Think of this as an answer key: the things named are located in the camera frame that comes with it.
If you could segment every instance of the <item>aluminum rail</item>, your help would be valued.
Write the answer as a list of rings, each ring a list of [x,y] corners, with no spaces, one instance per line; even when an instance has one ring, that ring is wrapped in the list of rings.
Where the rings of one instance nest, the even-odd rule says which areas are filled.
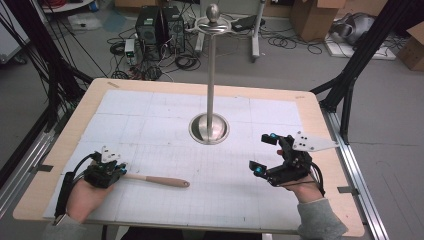
[[[340,135],[340,120],[337,113],[329,113],[322,110],[324,119],[327,122],[329,131],[332,134],[333,140],[340,143],[338,152],[340,158],[345,165],[345,170],[349,174],[352,187],[358,191],[357,200],[359,201],[363,214],[367,219],[369,229],[376,240],[388,240],[386,229],[383,222],[378,214],[377,208],[372,200],[370,191],[368,190],[367,184],[365,183],[361,169],[356,161],[350,145],[345,144],[343,137]]]
[[[3,187],[0,189],[0,220],[25,187],[28,186],[29,181],[35,176],[36,171],[39,170],[41,163],[53,147],[57,139],[58,132],[62,130],[64,121],[67,121],[67,114],[62,109],[58,111],[59,119],[52,128],[47,129],[48,123],[37,135],[31,146],[23,155],[19,164],[13,170],[10,177],[7,179]]]

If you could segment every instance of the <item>floor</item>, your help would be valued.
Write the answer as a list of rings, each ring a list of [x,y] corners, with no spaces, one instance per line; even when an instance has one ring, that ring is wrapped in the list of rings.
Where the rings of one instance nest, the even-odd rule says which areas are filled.
[[[87,12],[86,9],[69,14]],[[136,18],[112,7],[94,13],[103,26],[80,31],[76,38],[107,76],[115,68],[107,39],[134,27]],[[290,28],[287,19],[265,18],[265,29]],[[68,34],[65,36],[78,68],[93,77],[102,72]],[[309,91],[336,77],[349,61],[331,57],[325,46],[313,54],[307,46],[294,49],[272,46],[260,38],[260,58],[252,63],[250,41],[243,36],[221,37],[217,42],[217,85]],[[174,71],[158,81],[207,82],[207,54],[195,71]],[[121,63],[121,70],[128,70]],[[163,71],[175,69],[175,65]],[[0,167],[13,153],[47,104],[42,84],[30,63],[0,65]],[[400,60],[372,60],[354,90],[349,140],[359,167],[390,239],[424,239],[424,73],[410,71]],[[45,223],[17,221],[12,217],[20,192],[0,220],[1,239],[40,238]],[[114,239],[117,229],[109,231]],[[90,226],[85,239],[100,238],[101,227]],[[274,239],[297,239],[274,236]],[[372,239],[367,233],[360,239]]]

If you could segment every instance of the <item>gray sleeve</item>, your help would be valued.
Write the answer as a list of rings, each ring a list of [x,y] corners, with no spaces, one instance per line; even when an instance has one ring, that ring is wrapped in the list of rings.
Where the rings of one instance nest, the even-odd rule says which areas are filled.
[[[84,225],[78,224],[59,224],[58,226],[53,226],[49,223],[44,232],[42,240],[81,240],[84,236],[86,228]]]
[[[346,226],[334,214],[328,199],[323,198],[311,203],[300,203],[297,206],[301,225],[298,233],[302,239],[342,239],[347,231]]]

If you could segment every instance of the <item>cardboard box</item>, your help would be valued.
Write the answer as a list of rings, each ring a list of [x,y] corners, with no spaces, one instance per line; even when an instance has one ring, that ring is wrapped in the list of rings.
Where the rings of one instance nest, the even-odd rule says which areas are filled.
[[[266,17],[289,17],[291,6],[273,5],[271,0],[266,0],[263,15]]]
[[[304,41],[323,41],[345,3],[345,0],[296,0],[290,22]]]
[[[398,57],[409,69],[424,72],[424,22],[407,31],[411,38],[398,52]]]
[[[378,16],[381,9],[386,5],[387,0],[348,0],[344,8],[337,13],[338,17],[344,17],[347,13],[367,13],[372,16]]]
[[[161,6],[161,0],[115,0],[115,7],[126,10],[139,12],[141,6]]]

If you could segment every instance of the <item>hand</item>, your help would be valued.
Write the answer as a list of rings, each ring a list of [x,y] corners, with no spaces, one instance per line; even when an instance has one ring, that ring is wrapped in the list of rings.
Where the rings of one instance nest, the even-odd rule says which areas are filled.
[[[310,174],[297,181],[290,181],[280,185],[289,191],[293,191],[300,203],[309,203],[323,198],[318,185]]]
[[[69,217],[83,223],[90,213],[103,203],[113,187],[112,185],[107,189],[95,188],[85,180],[79,180],[72,189],[66,205]]]

